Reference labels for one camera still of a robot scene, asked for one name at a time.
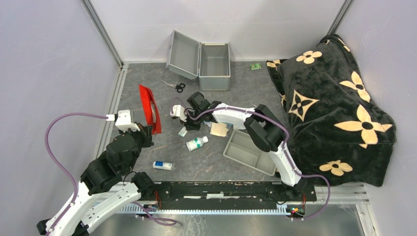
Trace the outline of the grey metal case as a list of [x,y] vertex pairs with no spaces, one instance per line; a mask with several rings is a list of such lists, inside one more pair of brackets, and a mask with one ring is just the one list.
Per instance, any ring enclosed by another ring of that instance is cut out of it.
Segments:
[[190,80],[202,91],[227,91],[231,84],[230,43],[200,42],[177,30],[170,37],[166,68]]

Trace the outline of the black floral blanket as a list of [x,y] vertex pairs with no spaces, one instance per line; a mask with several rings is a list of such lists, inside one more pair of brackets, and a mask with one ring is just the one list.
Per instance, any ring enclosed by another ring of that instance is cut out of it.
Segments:
[[266,66],[287,114],[289,153],[315,184],[383,185],[396,126],[371,99],[359,66],[337,34]]

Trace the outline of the small green packet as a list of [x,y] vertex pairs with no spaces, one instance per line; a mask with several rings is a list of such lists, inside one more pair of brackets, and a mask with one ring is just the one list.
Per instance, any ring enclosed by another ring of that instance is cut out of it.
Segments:
[[254,63],[254,64],[250,64],[250,69],[251,71],[260,70],[262,69],[262,66],[260,63]]

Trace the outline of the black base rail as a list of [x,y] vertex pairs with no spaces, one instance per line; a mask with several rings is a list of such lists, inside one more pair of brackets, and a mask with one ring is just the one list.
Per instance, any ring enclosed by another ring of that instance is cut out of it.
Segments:
[[279,181],[163,181],[140,200],[160,201],[162,210],[267,210],[314,202],[317,196],[312,184],[296,191]]

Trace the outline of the white green-label bottle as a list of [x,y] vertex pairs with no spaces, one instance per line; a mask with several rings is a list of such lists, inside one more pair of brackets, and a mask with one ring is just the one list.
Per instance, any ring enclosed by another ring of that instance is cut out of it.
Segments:
[[195,138],[191,141],[186,142],[186,146],[187,146],[189,151],[193,151],[193,150],[196,150],[198,148],[201,148],[208,141],[209,141],[208,137],[203,136],[202,138]]

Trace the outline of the blue white small box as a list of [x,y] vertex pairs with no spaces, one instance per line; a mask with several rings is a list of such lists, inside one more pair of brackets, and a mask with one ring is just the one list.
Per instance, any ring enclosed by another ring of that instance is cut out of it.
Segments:
[[152,166],[154,169],[171,171],[174,168],[174,163],[154,161]]

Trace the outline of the blue cotton ball bag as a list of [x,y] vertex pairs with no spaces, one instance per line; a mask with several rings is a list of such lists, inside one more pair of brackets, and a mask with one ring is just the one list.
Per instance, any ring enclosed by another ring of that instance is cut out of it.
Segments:
[[208,126],[210,128],[212,127],[212,122],[204,121],[203,124],[205,124],[206,126]]

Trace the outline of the black handled scissors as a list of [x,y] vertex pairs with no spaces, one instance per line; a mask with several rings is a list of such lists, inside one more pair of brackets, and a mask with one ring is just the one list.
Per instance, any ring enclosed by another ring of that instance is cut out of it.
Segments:
[[162,83],[164,83],[165,85],[172,87],[176,90],[176,92],[178,93],[182,93],[184,88],[186,87],[186,85],[184,83],[180,83],[180,84],[171,84],[171,83],[167,83],[165,81],[161,81]]

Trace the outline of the small teal strip packet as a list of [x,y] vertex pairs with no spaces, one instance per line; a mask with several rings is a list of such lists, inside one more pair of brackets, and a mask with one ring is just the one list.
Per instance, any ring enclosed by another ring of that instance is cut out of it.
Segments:
[[180,135],[181,137],[184,137],[187,134],[187,129],[186,127],[183,127],[179,132],[178,135]]

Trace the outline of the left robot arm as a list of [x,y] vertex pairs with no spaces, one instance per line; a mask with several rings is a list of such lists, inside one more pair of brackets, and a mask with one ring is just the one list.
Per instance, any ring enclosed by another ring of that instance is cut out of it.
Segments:
[[42,236],[89,236],[101,223],[129,203],[154,196],[155,184],[145,172],[136,173],[131,181],[112,195],[107,193],[128,175],[143,148],[153,146],[152,126],[134,124],[119,131],[101,155],[89,163],[66,206],[53,218],[39,221]]

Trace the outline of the grey divider tray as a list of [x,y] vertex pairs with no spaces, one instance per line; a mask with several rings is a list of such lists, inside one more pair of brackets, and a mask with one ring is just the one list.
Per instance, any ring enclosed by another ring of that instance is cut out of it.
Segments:
[[277,171],[270,155],[258,149],[249,134],[239,130],[232,132],[223,156],[268,176],[275,176]]

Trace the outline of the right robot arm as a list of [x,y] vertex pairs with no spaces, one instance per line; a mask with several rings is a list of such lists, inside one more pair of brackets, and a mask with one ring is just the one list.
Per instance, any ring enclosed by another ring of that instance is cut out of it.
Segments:
[[284,187],[284,195],[291,201],[298,200],[307,182],[296,166],[287,146],[289,131],[266,105],[255,108],[230,106],[220,101],[209,102],[200,93],[192,94],[184,104],[171,108],[172,118],[179,118],[187,130],[199,130],[201,123],[228,123],[238,130],[246,130],[254,145],[271,157],[277,167]]

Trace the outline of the red first aid pouch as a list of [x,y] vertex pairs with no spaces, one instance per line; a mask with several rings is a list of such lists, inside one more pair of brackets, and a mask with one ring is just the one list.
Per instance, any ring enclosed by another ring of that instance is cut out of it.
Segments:
[[159,111],[151,89],[139,85],[139,93],[147,125],[152,126],[152,134],[161,134]]

